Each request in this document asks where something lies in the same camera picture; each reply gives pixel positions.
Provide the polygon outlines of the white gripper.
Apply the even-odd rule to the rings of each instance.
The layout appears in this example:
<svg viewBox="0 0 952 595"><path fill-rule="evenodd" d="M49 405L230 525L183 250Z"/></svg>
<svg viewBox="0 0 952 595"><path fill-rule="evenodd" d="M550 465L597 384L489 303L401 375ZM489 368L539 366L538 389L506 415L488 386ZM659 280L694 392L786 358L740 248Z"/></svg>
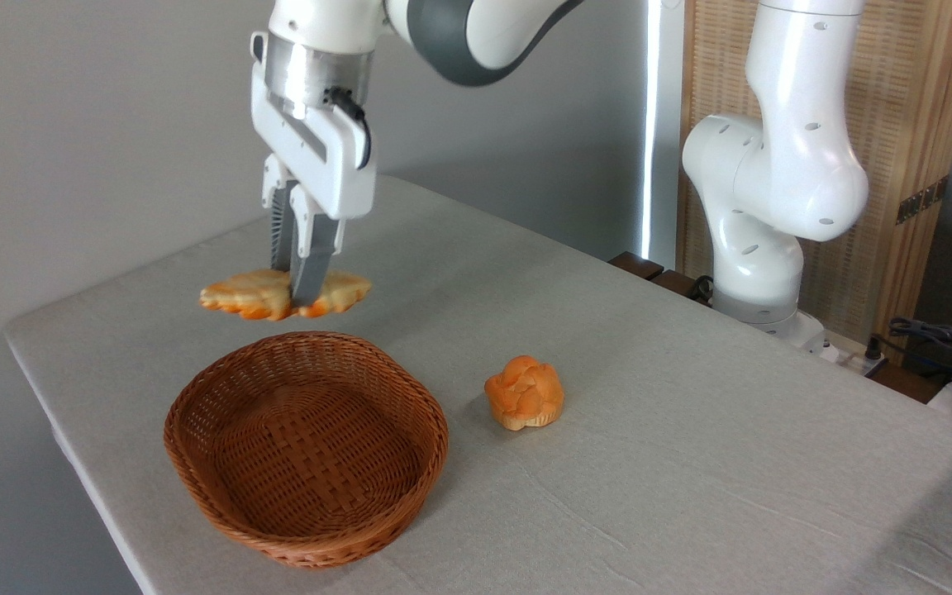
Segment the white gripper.
<svg viewBox="0 0 952 595"><path fill-rule="evenodd" d="M373 54L313 50L269 31L253 34L250 52L250 116L272 152L261 192L269 267L290 272L293 307L310 307L339 252L340 220L373 207L375 140L358 114Z"/></svg>

